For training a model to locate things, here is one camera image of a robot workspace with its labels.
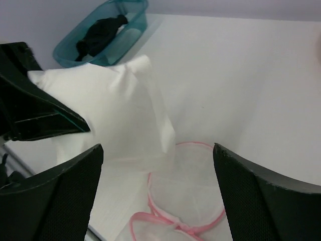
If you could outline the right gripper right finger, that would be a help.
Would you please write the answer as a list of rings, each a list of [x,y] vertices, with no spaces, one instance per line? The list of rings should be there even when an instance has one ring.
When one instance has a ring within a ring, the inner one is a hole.
[[[320,240],[320,186],[216,143],[213,159],[233,240]]]

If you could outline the white mesh laundry bag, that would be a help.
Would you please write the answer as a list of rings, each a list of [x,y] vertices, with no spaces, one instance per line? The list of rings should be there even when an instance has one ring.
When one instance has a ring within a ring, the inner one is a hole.
[[[213,240],[225,217],[212,146],[176,145],[174,167],[147,179],[149,211],[137,212],[117,240]]]

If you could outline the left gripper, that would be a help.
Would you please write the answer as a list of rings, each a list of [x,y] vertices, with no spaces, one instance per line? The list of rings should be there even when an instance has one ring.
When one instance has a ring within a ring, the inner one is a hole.
[[[85,119],[29,80],[29,71],[40,70],[25,42],[1,44],[2,141],[37,141],[90,131]],[[1,189],[25,180],[18,171],[7,174],[7,158],[4,154],[1,162]]]

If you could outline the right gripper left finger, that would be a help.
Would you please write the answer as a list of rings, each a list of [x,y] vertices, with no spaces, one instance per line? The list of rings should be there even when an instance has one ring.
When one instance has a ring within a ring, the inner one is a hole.
[[[34,176],[1,180],[1,240],[84,240],[102,163],[97,144]]]

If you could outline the white bra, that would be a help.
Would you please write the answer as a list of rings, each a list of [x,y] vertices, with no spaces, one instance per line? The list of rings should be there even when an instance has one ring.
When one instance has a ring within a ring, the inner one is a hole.
[[[88,63],[29,71],[28,77],[90,127],[86,133],[52,138],[57,163],[100,144],[110,167],[151,172],[172,166],[175,131],[147,56],[112,67]]]

